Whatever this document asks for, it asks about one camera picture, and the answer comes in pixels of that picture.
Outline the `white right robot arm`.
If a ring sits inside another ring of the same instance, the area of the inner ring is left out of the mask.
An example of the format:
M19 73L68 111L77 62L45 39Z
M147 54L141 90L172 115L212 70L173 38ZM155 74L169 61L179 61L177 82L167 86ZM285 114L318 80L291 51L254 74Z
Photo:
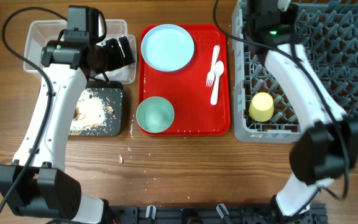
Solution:
M264 47L264 67L275 77L298 118L302 136L290 152L292 175L272 199L277 220L304 214L321 190L349 173L358 159L358 119L350 118L328 94L306 56L293 27L266 28L253 38Z

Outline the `green plastic bowl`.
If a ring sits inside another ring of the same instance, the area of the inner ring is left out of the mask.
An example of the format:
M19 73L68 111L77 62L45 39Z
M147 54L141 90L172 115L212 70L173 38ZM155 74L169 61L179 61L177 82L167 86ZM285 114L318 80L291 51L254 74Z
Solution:
M167 99L152 96L138 105L136 119L144 131L152 134L162 133L173 124L175 110Z

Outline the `yellow plastic cup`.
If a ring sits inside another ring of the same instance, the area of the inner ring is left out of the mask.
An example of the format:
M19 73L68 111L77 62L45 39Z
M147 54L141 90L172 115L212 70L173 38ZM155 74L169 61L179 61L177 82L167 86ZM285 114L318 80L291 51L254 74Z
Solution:
M258 122L266 122L274 112L273 98L266 92L256 94L250 104L249 114Z

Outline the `rice and food scraps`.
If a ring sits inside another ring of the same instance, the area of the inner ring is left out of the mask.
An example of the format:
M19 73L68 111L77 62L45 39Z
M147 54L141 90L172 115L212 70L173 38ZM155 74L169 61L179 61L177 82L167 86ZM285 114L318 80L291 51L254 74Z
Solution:
M120 88L86 88L76 105L70 135L117 136L121 132L123 97Z

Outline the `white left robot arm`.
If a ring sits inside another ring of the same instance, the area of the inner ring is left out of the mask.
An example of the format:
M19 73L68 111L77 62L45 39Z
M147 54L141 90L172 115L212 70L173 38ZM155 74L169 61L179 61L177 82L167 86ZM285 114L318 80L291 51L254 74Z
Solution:
M2 205L20 217L73 223L114 223L105 199L83 194L65 173L65 150L78 100L91 75L135 62L131 37L103 46L51 40L42 50L42 86L26 138L10 165L0 165Z

